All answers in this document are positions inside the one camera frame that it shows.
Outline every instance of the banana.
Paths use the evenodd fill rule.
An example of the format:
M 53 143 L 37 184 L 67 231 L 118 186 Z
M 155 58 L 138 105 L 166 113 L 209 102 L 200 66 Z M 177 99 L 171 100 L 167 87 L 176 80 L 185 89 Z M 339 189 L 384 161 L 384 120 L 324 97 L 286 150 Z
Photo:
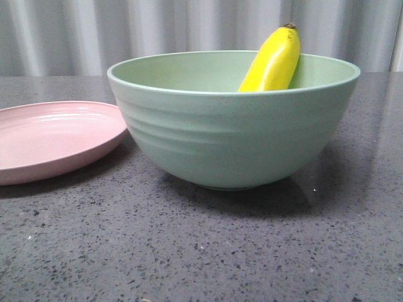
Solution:
M 279 27 L 261 46 L 238 91 L 287 89 L 300 51 L 295 24 Z

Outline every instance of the bowl rim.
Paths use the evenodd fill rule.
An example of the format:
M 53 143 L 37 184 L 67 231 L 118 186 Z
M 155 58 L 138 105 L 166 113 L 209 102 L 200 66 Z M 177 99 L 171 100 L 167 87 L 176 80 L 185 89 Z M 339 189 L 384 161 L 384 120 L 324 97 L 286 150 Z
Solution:
M 227 91 L 194 91 L 194 90 L 160 88 L 160 87 L 147 86 L 147 85 L 136 84 L 133 82 L 128 82 L 128 81 L 118 78 L 117 76 L 115 76 L 113 74 L 113 70 L 115 68 L 117 68 L 123 64 L 127 64 L 129 62 L 137 61 L 137 60 L 150 59 L 153 57 L 168 57 L 168 56 L 172 56 L 172 55 L 192 54 L 192 53 L 226 53 L 226 52 L 227 53 L 228 52 L 254 52 L 254 53 L 257 53 L 258 51 L 257 50 L 200 50 L 200 51 L 190 51 L 190 52 L 171 52 L 171 53 L 162 53 L 162 54 L 157 54 L 157 55 L 148 55 L 148 56 L 137 57 L 137 58 L 132 58 L 132 59 L 118 62 L 108 68 L 108 70 L 106 71 L 106 75 L 107 75 L 109 81 L 118 82 L 119 84 L 127 86 L 127 87 L 139 88 L 139 89 L 146 90 L 146 91 L 163 92 L 163 93 L 169 93 L 169 94 L 232 96 L 232 97 L 241 97 L 241 96 L 245 96 L 245 95 L 264 96 L 264 95 L 270 95 L 270 94 L 276 94 L 276 95 L 295 94 L 295 93 L 301 93 L 301 92 L 316 91 L 318 89 L 332 88 L 332 87 L 344 85 L 349 82 L 353 82 L 353 81 L 357 80 L 357 78 L 359 78 L 359 76 L 361 75 L 360 68 L 351 62 L 332 58 L 332 57 L 327 57 L 324 55 L 314 55 L 314 54 L 309 54 L 309 53 L 301 53 L 301 55 L 303 55 L 304 57 L 317 57 L 320 59 L 332 60 L 339 64 L 347 65 L 348 67 L 350 67 L 354 70 L 354 74 L 345 80 L 333 82 L 333 83 L 326 84 L 326 85 L 316 85 L 316 86 L 311 86 L 311 87 L 281 89 L 281 90 L 272 90 L 272 91 L 242 91 L 242 92 L 239 92 L 239 91 L 228 91 L 228 92 Z

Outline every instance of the bowl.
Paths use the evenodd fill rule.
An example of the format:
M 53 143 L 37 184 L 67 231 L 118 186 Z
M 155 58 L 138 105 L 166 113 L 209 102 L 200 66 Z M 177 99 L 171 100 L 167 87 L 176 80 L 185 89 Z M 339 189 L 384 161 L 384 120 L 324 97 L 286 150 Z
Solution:
M 314 160 L 345 112 L 360 70 L 301 54 L 287 90 L 237 92 L 254 51 L 154 55 L 108 69 L 137 145 L 168 173 L 217 190 L 290 176 Z

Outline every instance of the curtain fold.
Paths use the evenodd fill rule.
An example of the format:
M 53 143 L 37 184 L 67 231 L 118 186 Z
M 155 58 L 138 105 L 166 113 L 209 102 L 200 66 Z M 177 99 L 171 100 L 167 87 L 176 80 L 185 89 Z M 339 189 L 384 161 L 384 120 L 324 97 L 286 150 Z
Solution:
M 0 76 L 101 75 L 121 60 L 257 50 L 297 24 L 304 53 L 403 71 L 398 0 L 0 0 Z

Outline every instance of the white curtain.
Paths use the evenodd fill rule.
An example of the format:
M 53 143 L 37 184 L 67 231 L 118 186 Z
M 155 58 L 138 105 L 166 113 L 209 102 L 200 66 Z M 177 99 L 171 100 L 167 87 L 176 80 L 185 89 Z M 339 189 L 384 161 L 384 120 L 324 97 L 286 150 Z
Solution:
M 289 21 L 304 53 L 403 71 L 401 0 L 0 0 L 0 76 L 102 75 L 144 55 L 257 50 Z

